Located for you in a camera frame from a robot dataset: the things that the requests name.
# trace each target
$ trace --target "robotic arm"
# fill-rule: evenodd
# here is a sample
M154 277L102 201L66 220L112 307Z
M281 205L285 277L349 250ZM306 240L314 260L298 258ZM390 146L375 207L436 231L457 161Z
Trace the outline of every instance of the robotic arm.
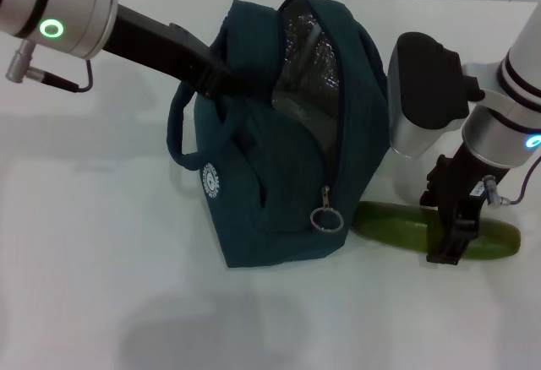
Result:
M255 90L183 28L160 24L117 0L0 0L0 30L23 40L7 74L16 83L26 77L73 92L88 89L33 68L32 52L43 45L85 59L90 85L90 59L104 50L181 79L210 98ZM486 199L492 206L516 204L498 194L497 184L541 144L540 37L541 4L501 63L462 67L457 53L419 33L396 43L388 78L392 148L414 157L463 125L461 148L452 159L438 159L420 199L438 208L445 229L430 262L457 264L478 235ZM468 102L477 103L472 115Z
M32 68L37 44L87 61L104 50L181 79L210 98L252 90L183 28L160 24L117 0L0 0L0 30L23 40L7 73L15 83L27 77L63 90L85 90Z
M457 264L478 235L485 199L493 208L518 204L541 162L517 201L498 194L506 173L541 144L541 3L500 63L462 67L457 53L429 36L402 35L389 69L389 102L391 146L401 155L420 155L466 121L461 148L453 158L440 156L420 199L438 208L445 229L427 260ZM477 104L472 115L468 102Z

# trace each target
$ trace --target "teal lunch bag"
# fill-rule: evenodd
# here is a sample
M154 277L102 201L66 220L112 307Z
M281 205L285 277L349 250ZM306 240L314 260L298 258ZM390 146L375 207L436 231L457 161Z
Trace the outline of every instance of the teal lunch bag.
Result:
M369 34L331 0L286 0L277 11L235 1L211 49L260 90L198 95L198 151L183 155L194 91L180 84L167 145L199 170L227 265L336 251L389 148L386 77Z

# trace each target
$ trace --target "zipper pull ring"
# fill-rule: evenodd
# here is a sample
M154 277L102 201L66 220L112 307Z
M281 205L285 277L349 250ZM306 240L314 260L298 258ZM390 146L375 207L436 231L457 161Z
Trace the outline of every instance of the zipper pull ring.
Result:
M322 231L325 233L337 233L342 230L344 227L344 217L340 213L340 211L331 208L331 202L329 201L329 193L331 192L331 189L329 186L324 186L321 189L321 199L323 201L323 207L316 208L312 211L312 214L310 214L310 222L312 222L312 226L317 229L318 231ZM317 221L321 221L321 219L326 216L326 221L328 222L336 222L335 228L324 228L321 226Z

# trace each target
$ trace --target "green cucumber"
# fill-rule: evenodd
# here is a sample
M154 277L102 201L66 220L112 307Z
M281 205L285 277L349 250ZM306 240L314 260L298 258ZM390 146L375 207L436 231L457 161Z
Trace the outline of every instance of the green cucumber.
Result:
M358 204L352 229L361 237L397 248L427 253L443 237L436 209L363 201ZM518 252L521 233L513 225L482 218L479 236L470 242L464 258L494 260Z

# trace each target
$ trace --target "bag handle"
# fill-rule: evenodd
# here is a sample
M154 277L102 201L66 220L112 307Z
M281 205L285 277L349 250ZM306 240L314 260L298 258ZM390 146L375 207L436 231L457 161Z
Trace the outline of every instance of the bag handle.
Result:
M181 83L175 94L167 121L167 148L171 157L182 167L190 171L202 169L216 157L224 144L233 136L247 116L243 106L236 104L227 112L226 119L215 134L214 141L206 149L194 153L183 153L184 108L192 100L194 89Z

